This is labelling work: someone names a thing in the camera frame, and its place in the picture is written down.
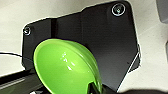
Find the screw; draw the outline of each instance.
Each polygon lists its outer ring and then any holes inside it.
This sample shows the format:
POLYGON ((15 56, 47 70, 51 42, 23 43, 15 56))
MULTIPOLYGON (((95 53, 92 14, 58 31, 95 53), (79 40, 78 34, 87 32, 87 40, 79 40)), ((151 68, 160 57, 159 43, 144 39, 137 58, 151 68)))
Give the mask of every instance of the screw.
POLYGON ((23 33, 25 34, 25 35, 30 35, 30 32, 31 32, 31 29, 30 29, 30 27, 25 27, 24 29, 23 29, 23 33))

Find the black panel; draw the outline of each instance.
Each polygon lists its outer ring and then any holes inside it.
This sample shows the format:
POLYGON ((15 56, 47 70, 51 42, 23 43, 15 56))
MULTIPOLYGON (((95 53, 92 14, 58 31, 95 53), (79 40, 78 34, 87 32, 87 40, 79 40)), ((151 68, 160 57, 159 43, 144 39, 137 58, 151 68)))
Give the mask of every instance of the black panel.
POLYGON ((57 25, 57 38, 82 43, 80 12, 58 18, 57 25))
POLYGON ((121 2, 106 3, 82 11, 84 43, 95 56, 102 82, 117 90, 136 56, 137 40, 129 3, 123 1, 125 13, 112 14, 121 2))
MULTIPOLYGON (((51 34, 54 34, 51 33, 51 31, 55 31, 54 27, 56 28, 56 26, 54 25, 56 23, 54 22, 56 22, 55 19, 45 19, 25 26, 30 27, 31 32, 30 35, 23 34, 23 57, 33 60, 34 50, 37 47, 37 45, 40 42, 51 38, 51 34)), ((33 63, 28 60, 22 59, 22 62, 26 70, 29 70, 34 67, 33 63)))
MULTIPOLYGON (((33 60, 36 46, 49 38, 79 42, 95 56, 103 84, 115 91, 126 73, 139 66, 139 56, 135 59, 138 47, 132 11, 126 1, 99 4, 82 12, 37 21, 27 27, 31 28, 31 34, 23 36, 23 57, 33 60), (125 6, 125 10, 122 7, 125 12, 116 16, 112 14, 112 8, 118 3, 125 6)), ((34 67, 32 62, 22 61, 27 70, 34 67)))

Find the mounting hole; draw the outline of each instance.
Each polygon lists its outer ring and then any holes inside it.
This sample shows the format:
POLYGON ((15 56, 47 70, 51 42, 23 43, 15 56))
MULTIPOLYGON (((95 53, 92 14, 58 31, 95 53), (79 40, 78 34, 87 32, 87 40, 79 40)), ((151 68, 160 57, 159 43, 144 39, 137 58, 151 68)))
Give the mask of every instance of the mounting hole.
POLYGON ((125 12, 125 6, 121 3, 115 4, 112 7, 112 13, 115 16, 121 16, 124 14, 124 12, 125 12))
POLYGON ((30 29, 30 27, 25 27, 24 29, 23 29, 23 33, 25 34, 25 35, 30 35, 30 32, 31 32, 31 29, 30 29))

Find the green bowl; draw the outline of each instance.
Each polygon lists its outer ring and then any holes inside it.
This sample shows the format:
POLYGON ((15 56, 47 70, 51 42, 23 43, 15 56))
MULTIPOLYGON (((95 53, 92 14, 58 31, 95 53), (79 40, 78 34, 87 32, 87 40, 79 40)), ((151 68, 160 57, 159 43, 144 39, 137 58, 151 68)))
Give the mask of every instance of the green bowl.
POLYGON ((102 92, 96 60, 79 43, 60 39, 41 42, 34 52, 34 66, 52 94, 87 94, 91 82, 102 92))

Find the green plastic bowl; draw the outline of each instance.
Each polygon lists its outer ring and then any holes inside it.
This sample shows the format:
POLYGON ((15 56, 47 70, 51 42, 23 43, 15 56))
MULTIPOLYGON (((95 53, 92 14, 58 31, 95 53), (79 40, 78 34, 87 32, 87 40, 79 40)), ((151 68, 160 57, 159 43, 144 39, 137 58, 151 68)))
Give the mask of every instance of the green plastic bowl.
POLYGON ((34 52, 34 66, 52 94, 87 94, 91 82, 102 92, 96 60, 79 43, 60 39, 41 42, 34 52))

